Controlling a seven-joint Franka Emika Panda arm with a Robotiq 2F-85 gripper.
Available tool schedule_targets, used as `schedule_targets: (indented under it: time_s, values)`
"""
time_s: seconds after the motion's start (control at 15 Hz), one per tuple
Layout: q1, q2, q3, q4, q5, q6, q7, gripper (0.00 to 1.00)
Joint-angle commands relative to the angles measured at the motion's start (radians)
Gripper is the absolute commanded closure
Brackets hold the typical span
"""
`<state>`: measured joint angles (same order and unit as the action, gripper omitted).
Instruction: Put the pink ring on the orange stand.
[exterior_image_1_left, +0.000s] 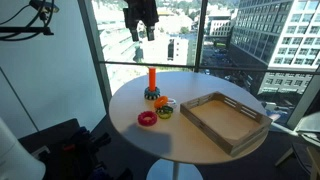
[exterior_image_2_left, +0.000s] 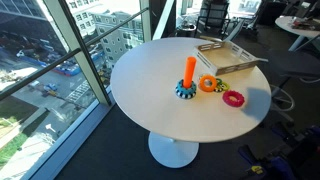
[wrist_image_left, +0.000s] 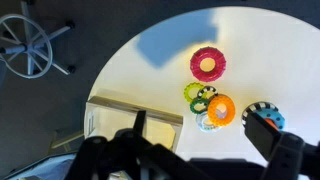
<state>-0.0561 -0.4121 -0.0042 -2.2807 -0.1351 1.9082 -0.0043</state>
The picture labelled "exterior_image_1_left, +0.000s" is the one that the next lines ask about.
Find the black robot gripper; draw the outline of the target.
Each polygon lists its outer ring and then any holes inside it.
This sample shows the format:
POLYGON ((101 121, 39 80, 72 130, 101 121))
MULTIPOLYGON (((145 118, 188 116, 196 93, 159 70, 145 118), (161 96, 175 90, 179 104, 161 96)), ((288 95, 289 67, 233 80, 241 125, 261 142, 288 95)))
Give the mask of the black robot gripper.
POLYGON ((130 29, 132 40, 139 41, 137 24, 142 21, 146 26, 147 39, 155 39, 155 24, 159 21, 157 6, 155 0, 124 0, 128 7, 123 9, 125 17, 125 26, 130 29))

